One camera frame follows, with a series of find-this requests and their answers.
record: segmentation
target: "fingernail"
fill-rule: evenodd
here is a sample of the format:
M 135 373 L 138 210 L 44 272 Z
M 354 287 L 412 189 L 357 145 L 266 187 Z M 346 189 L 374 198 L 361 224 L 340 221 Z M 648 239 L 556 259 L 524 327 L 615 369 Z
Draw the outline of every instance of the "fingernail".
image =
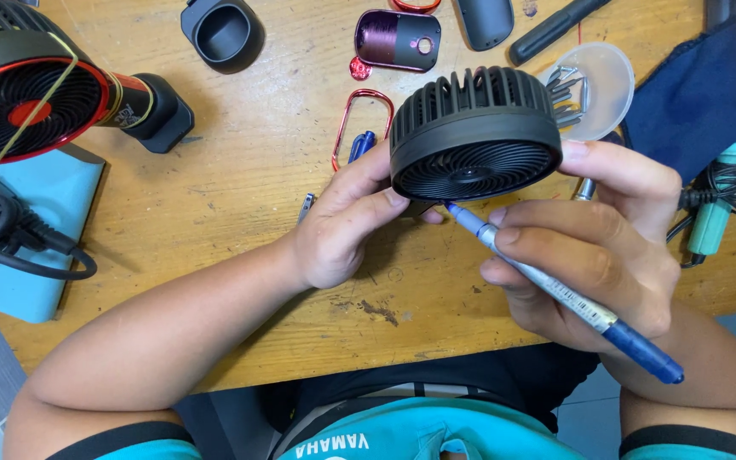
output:
M 501 221 L 505 220 L 506 215 L 507 208 L 499 208 L 497 210 L 493 210 L 493 212 L 487 216 L 487 222 L 497 227 L 501 227 Z
M 403 204 L 407 204 L 408 202 L 407 198 L 394 192 L 393 188 L 391 187 L 385 189 L 385 198 L 388 198 L 388 203 L 390 203 L 394 208 Z
M 578 160 L 588 155 L 589 146 L 581 141 L 562 141 L 561 151 L 565 160 Z
M 509 245 L 518 239 L 520 230 L 513 227 L 502 228 L 496 233 L 496 245 Z

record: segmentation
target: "hand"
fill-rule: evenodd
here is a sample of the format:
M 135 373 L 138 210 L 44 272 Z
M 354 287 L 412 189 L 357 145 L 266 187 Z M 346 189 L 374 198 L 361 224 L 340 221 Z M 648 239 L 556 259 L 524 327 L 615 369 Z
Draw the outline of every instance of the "hand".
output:
M 333 288 L 345 282 L 362 263 L 373 232 L 408 207 L 411 201 L 389 187 L 390 161 L 388 141 L 382 141 L 343 166 L 290 233 L 308 288 Z M 443 220 L 433 209 L 421 217 L 431 224 Z
M 607 142 L 565 141 L 563 173 L 592 178 L 598 202 L 521 201 L 494 210 L 496 246 L 610 308 L 644 336 L 665 334 L 680 265 L 666 247 L 680 176 L 673 169 Z M 608 352 L 607 340 L 515 268 L 494 257 L 482 276 L 505 288 L 522 328 L 570 348 Z

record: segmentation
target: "red carabiner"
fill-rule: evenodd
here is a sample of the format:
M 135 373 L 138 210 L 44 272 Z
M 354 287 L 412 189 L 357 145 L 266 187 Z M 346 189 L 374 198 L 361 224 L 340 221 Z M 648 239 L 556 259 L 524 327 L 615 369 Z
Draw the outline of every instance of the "red carabiner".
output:
M 388 138 L 388 133 L 391 131 L 391 122 L 394 121 L 394 103 L 388 96 L 374 89 L 357 89 L 348 96 L 348 103 L 345 105 L 345 113 L 342 114 L 342 122 L 339 124 L 339 131 L 337 131 L 337 143 L 333 145 L 333 153 L 331 154 L 331 166 L 333 166 L 334 172 L 339 171 L 337 165 L 337 151 L 339 150 L 339 144 L 342 143 L 342 131 L 345 130 L 345 122 L 348 120 L 348 112 L 351 111 L 351 103 L 356 98 L 377 98 L 382 99 L 388 103 L 388 121 L 385 123 L 385 138 Z
M 436 0 L 430 5 L 417 6 L 417 5 L 411 5 L 409 3 L 405 3 L 403 0 L 392 0 L 392 1 L 394 2 L 394 5 L 397 8 L 399 8 L 400 11 L 408 12 L 408 13 L 419 13 L 421 15 L 424 15 L 425 13 L 436 9 L 436 7 L 439 6 L 439 3 L 442 2 L 442 0 Z

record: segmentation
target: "teal shirt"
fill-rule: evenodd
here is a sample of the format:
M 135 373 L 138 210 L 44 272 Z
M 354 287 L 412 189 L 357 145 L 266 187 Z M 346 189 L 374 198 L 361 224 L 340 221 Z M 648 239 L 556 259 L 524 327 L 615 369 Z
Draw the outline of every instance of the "teal shirt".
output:
M 344 417 L 287 450 L 280 460 L 433 460 L 441 452 L 468 460 L 584 458 L 523 413 L 493 402 L 409 398 Z M 622 460 L 736 460 L 736 455 L 680 444 L 649 445 Z M 198 460 L 194 446 L 158 440 L 123 448 L 100 460 Z

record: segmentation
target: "red metal ring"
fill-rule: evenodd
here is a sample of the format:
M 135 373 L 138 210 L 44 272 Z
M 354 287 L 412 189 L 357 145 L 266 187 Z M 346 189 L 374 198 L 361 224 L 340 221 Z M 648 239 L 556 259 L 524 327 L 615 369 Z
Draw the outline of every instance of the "red metal ring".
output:
M 345 122 L 348 120 L 348 113 L 351 111 L 351 103 L 356 98 L 377 98 L 382 99 L 388 104 L 388 121 L 385 123 L 385 138 L 388 138 L 388 133 L 391 131 L 391 122 L 394 121 L 394 103 L 388 96 L 374 89 L 357 89 L 348 96 L 348 102 L 345 104 L 345 113 L 342 114 L 342 122 L 339 124 L 339 131 L 337 131 L 337 143 L 333 145 L 333 153 L 331 153 L 331 166 L 333 171 L 339 171 L 339 165 L 337 164 L 337 152 L 339 150 L 339 144 L 342 143 L 342 131 L 345 130 Z
M 403 0 L 391 0 L 391 2 L 393 2 L 394 6 L 396 6 L 403 12 L 424 14 L 436 9 L 436 7 L 439 6 L 439 3 L 441 3 L 442 0 L 436 0 L 435 2 L 426 6 L 411 5 L 409 3 L 405 3 Z
M 45 62 L 48 60 L 54 60 L 54 61 L 59 61 L 59 62 L 64 62 L 66 64 L 69 64 L 72 61 L 72 58 L 69 58 L 69 57 L 41 57 L 41 58 L 36 58 L 36 59 L 20 60 L 19 62 L 15 62 L 13 64 L 9 64 L 7 66 L 0 67 L 0 74 L 9 69 L 13 69 L 14 67 L 24 66 L 26 64 L 33 64 L 35 62 Z M 46 153 L 46 152 L 50 152 L 51 150 L 55 150 L 56 148 L 61 147 L 65 145 L 67 142 L 72 141 L 73 139 L 80 136 L 82 132 L 86 131 L 88 128 L 93 126 L 102 116 L 104 116 L 106 112 L 107 100 L 109 97 L 109 86 L 108 86 L 106 77 L 104 76 L 104 74 L 101 73 L 101 71 L 97 67 L 92 66 L 88 64 L 87 62 L 80 60 L 77 63 L 76 67 L 81 67 L 87 70 L 87 72 L 89 72 L 90 74 L 92 74 L 93 77 L 96 78 L 96 80 L 98 81 L 98 84 L 101 86 L 101 99 L 98 101 L 98 107 L 95 113 L 93 114 L 92 119 L 89 120 L 87 123 L 85 123 L 81 128 L 77 129 L 75 132 L 72 132 L 69 136 L 57 139 L 49 147 L 45 147 L 43 149 L 37 150 L 35 152 L 30 152 L 25 155 L 16 156 L 14 158 L 4 158 L 2 159 L 2 161 L 0 161 L 0 164 L 12 163 L 14 161 L 27 160 L 28 158 L 33 158 L 34 156 L 41 155 L 42 153 Z

